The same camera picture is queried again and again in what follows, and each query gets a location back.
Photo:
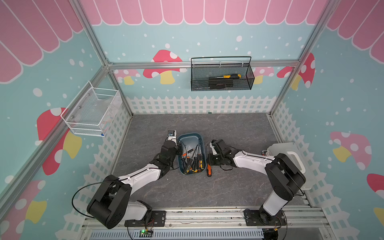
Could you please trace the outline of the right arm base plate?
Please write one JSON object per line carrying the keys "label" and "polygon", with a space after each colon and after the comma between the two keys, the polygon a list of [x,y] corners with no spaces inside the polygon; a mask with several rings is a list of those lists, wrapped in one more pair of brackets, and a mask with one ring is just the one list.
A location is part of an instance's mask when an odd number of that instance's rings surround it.
{"label": "right arm base plate", "polygon": [[245,209],[243,211],[247,226],[263,227],[274,226],[282,227],[287,225],[284,212],[280,210],[275,216],[270,216],[265,211]]}

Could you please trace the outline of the orange black large screwdriver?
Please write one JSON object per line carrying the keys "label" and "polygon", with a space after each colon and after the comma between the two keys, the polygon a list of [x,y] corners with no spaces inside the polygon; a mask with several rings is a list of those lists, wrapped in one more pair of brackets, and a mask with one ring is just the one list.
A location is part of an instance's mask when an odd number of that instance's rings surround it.
{"label": "orange black large screwdriver", "polygon": [[208,148],[207,176],[211,177],[212,176],[212,163],[211,163],[211,161],[212,161],[212,156],[213,156],[213,152],[212,152],[212,149],[211,149],[211,144],[208,144],[207,148]]}

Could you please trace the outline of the teal plastic storage box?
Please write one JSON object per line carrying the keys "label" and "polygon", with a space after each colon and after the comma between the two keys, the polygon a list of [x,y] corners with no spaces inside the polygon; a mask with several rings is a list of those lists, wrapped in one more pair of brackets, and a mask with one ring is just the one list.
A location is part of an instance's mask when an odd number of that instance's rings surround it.
{"label": "teal plastic storage box", "polygon": [[206,153],[203,137],[189,133],[177,138],[181,154],[178,156],[179,169],[183,175],[202,173],[206,167]]}

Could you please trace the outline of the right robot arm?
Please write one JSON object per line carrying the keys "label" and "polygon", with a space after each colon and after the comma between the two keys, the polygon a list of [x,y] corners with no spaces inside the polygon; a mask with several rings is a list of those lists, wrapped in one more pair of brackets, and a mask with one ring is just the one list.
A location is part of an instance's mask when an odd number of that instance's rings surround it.
{"label": "right robot arm", "polygon": [[251,222],[256,221],[265,226],[272,225],[275,220],[283,225],[282,208],[306,183],[305,175],[289,158],[289,154],[279,153],[272,157],[267,154],[251,154],[227,145],[224,140],[211,141],[210,150],[212,153],[207,162],[211,165],[245,168],[268,176],[273,188],[271,194],[253,215],[250,210],[245,210],[244,214]]}

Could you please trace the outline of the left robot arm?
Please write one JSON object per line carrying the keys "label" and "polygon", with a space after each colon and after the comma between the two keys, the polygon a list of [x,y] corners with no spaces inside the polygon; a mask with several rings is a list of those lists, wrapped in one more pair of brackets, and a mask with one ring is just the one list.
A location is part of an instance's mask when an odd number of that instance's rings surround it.
{"label": "left robot arm", "polygon": [[87,206],[87,213],[107,229],[121,221],[138,221],[145,226],[152,221],[152,207],[143,201],[130,201],[133,193],[149,183],[164,177],[181,153],[181,145],[175,140],[163,143],[161,151],[142,169],[116,177],[107,176]]}

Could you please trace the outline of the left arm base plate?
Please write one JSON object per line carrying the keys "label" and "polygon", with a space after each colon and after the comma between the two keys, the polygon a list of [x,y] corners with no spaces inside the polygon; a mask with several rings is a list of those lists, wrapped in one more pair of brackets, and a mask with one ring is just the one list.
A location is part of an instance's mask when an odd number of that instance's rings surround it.
{"label": "left arm base plate", "polygon": [[139,227],[139,228],[151,228],[151,227],[164,227],[166,220],[166,211],[149,211],[144,215],[141,220],[127,220],[125,221],[125,227]]}

